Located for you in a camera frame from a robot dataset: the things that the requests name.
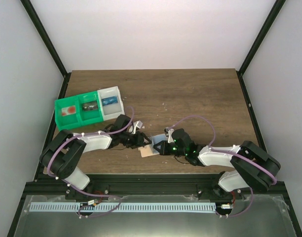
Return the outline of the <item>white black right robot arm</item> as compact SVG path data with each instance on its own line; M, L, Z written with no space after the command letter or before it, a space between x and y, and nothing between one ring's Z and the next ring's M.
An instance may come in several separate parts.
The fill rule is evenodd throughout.
M230 192L251 188L267 192L276 185L280 163L251 141L231 147L213 147L211 144L196 144L183 130L166 130L166 138L153 144L161 156L184 157L193 166L223 166L233 168L221 174L212 187L213 195L223 199Z

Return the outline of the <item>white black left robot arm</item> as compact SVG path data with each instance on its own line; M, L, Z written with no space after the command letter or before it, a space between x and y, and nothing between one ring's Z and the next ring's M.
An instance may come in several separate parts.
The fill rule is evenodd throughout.
M74 186L82 199L89 199L94 187L77 166L81 156L95 150L110 150L119 144L127 149L151 145L151 139L139 131L142 125L141 121L133 122L132 118L119 115L113 124L97 132L72 133L63 129L42 151L40 163L46 167L49 176Z

